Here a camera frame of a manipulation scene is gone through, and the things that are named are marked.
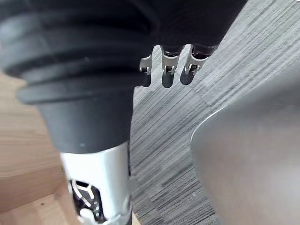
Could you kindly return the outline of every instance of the black rubber sleeve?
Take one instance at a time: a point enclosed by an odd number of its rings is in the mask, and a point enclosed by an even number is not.
[[[130,136],[134,87],[89,98],[38,105],[55,147],[93,153],[118,146]]]

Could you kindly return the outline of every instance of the striped carpet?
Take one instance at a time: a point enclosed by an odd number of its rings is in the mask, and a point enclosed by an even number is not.
[[[195,127],[212,112],[300,60],[300,3],[249,0],[193,83],[161,85],[161,53],[152,84],[135,91],[131,130],[134,212],[142,225],[216,225],[189,153]]]

